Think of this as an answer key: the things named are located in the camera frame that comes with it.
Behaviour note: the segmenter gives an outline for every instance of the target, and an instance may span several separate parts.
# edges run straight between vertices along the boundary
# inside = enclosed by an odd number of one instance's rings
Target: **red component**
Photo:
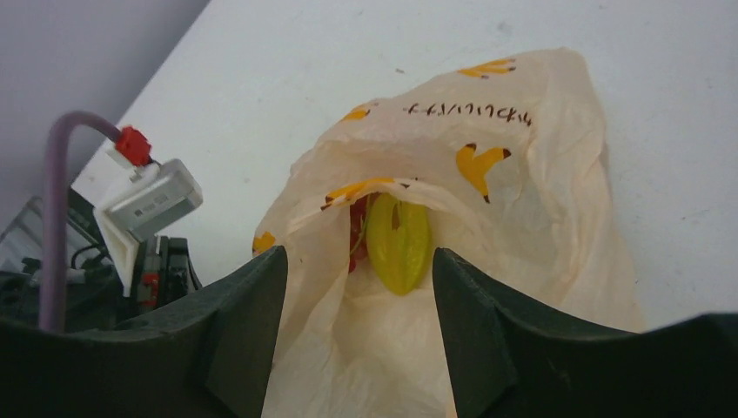
[[[120,139],[116,142],[116,150],[137,167],[149,164],[151,144],[144,134],[132,126],[126,126],[121,133]]]
[[[144,273],[144,276],[141,277],[141,283],[151,287],[151,297],[148,300],[142,300],[141,305],[146,307],[155,307],[159,297],[159,274]]]

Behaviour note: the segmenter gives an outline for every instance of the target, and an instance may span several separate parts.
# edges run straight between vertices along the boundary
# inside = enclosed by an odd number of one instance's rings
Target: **black wire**
[[[80,255],[82,255],[82,253],[84,253],[85,251],[90,251],[90,250],[94,250],[94,249],[99,250],[101,253],[104,253],[105,252],[105,250],[104,250],[105,249],[105,246],[102,245],[102,244],[90,244],[88,246],[83,246],[82,248],[76,250],[74,252],[74,254],[72,254],[71,260],[70,260],[70,267],[71,268],[74,268],[74,269],[77,269],[77,257],[79,257]]]

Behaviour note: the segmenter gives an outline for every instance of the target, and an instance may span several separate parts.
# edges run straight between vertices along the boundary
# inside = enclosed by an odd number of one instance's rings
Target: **table surface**
[[[121,124],[181,158],[205,203],[163,233],[209,283],[251,257],[291,163],[354,105],[566,46],[607,114],[618,227],[651,327],[738,310],[738,2],[219,0]]]

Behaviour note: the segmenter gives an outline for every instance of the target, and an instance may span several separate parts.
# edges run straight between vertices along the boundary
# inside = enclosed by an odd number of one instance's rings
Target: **fruit inside bag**
[[[586,64],[563,49],[350,110],[292,166],[253,240],[289,261],[263,416],[447,416],[439,246],[563,312],[640,330],[604,139]]]

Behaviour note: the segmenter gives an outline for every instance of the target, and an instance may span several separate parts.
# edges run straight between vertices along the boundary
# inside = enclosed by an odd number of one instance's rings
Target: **purple cable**
[[[70,135],[80,125],[99,131],[113,142],[117,142],[121,136],[121,131],[115,125],[87,111],[64,114],[49,132],[44,160],[44,236],[38,327],[52,333],[64,332],[67,293],[67,152]]]

